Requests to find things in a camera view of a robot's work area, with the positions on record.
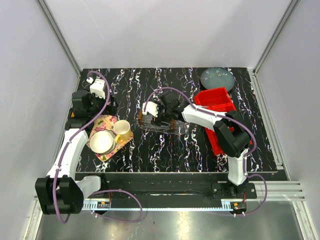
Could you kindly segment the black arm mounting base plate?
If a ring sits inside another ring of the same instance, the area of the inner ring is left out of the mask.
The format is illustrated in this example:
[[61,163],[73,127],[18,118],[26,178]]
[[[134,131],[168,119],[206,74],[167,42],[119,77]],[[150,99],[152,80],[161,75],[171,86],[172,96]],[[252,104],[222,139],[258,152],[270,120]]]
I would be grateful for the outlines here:
[[133,194],[193,194],[213,199],[258,198],[253,182],[231,186],[227,173],[209,172],[77,172],[77,181],[86,176],[104,177],[109,189],[124,189]]

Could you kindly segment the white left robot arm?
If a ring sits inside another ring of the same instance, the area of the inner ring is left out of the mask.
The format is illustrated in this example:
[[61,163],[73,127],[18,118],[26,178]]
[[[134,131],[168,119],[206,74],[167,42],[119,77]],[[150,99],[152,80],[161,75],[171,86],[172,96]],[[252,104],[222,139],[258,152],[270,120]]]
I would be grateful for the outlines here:
[[72,94],[72,106],[67,115],[64,140],[54,165],[46,177],[35,182],[35,190],[43,214],[78,214],[84,200],[94,194],[102,198],[108,193],[105,179],[97,175],[75,181],[76,168],[83,148],[100,115],[114,115],[118,103],[114,96],[99,98],[88,90]]

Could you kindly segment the clear holder with wooden ends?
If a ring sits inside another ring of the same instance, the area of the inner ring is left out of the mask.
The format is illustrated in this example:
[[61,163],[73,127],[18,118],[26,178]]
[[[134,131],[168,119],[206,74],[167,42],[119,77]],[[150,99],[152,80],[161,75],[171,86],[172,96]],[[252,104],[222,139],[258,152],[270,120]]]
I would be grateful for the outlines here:
[[143,115],[140,110],[137,116],[137,125],[142,130],[173,133],[176,130],[176,121],[172,119],[170,122],[155,122],[155,117],[151,114]]

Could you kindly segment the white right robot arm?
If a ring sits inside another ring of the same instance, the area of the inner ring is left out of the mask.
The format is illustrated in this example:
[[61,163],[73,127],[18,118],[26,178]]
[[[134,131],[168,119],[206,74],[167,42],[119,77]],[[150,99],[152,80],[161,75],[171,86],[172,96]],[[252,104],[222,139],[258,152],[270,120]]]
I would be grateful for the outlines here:
[[[249,144],[254,136],[251,131],[240,121],[239,114],[235,110],[229,112],[215,112],[193,104],[186,95],[173,88],[158,88],[163,93],[159,95],[161,106],[157,108],[153,123],[162,125],[171,120],[184,123],[192,123],[213,131],[222,151],[227,155],[228,161],[228,194],[233,198],[239,198],[245,193],[244,182],[247,179],[245,170],[247,155],[250,154]],[[183,97],[181,102],[173,95],[176,91]]]

